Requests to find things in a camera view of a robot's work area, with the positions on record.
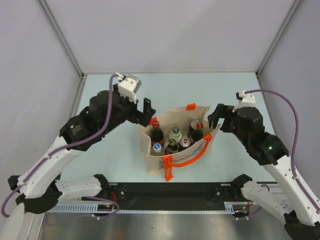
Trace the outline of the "glass cola bottle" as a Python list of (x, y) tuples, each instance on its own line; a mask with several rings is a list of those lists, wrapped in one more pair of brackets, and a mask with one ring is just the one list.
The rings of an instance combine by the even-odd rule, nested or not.
[(164, 133), (160, 128), (159, 121), (157, 120), (155, 120), (152, 123), (152, 132), (151, 132), (150, 139), (151, 139), (152, 146), (155, 144), (160, 144), (162, 147), (164, 146), (164, 143), (165, 143)]

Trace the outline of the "clear glass bottle green cap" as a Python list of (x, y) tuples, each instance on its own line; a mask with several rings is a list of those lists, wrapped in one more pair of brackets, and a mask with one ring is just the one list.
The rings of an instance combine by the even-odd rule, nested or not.
[(179, 143), (182, 138), (182, 133), (178, 127), (174, 127), (168, 136), (169, 140), (174, 139), (176, 143)]

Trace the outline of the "clear plastic water bottle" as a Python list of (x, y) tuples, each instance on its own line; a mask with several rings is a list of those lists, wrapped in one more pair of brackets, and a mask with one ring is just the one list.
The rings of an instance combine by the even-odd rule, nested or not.
[(155, 143), (152, 147), (152, 155), (153, 156), (163, 156), (164, 152), (163, 152), (163, 147), (160, 143)]

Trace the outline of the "blue white drink can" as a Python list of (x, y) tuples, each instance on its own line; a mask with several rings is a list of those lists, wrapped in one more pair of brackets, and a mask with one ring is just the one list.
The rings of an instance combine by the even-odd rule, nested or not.
[(182, 137), (179, 141), (179, 151), (184, 151), (191, 146), (191, 139), (187, 136)]

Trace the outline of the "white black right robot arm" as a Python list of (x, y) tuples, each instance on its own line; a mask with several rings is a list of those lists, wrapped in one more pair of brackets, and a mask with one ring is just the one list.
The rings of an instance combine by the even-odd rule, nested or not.
[(244, 146), (248, 155), (258, 162), (277, 182), (286, 196), (283, 200), (262, 187), (251, 177), (242, 174), (236, 177), (230, 188), (231, 196), (257, 203), (284, 226), (293, 240), (318, 240), (320, 238), (320, 211), (312, 205), (319, 199), (302, 177), (294, 176), (298, 171), (291, 165), (291, 156), (283, 142), (266, 132), (263, 116), (252, 106), (234, 109), (219, 103), (208, 115), (209, 127), (215, 129), (223, 119), (220, 130), (232, 133)]

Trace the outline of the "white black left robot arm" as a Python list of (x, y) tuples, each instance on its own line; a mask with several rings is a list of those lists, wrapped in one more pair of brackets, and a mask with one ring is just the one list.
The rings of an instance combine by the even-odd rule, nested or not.
[(103, 174), (76, 182), (61, 181), (58, 176), (75, 158), (125, 121), (149, 125), (156, 112), (151, 100), (144, 98), (143, 111), (139, 111), (138, 102), (132, 97), (132, 93), (124, 94), (118, 83), (92, 97), (88, 106), (60, 129), (48, 152), (30, 171), (9, 177), (10, 189), (19, 193), (16, 204), (27, 213), (42, 214), (65, 200), (107, 199), (111, 186)]

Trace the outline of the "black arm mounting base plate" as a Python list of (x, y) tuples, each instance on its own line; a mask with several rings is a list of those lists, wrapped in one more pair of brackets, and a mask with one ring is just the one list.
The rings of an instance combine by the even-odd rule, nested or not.
[(246, 202), (241, 191), (229, 182), (113, 182), (109, 191), (119, 202), (135, 197), (204, 198), (206, 200)]

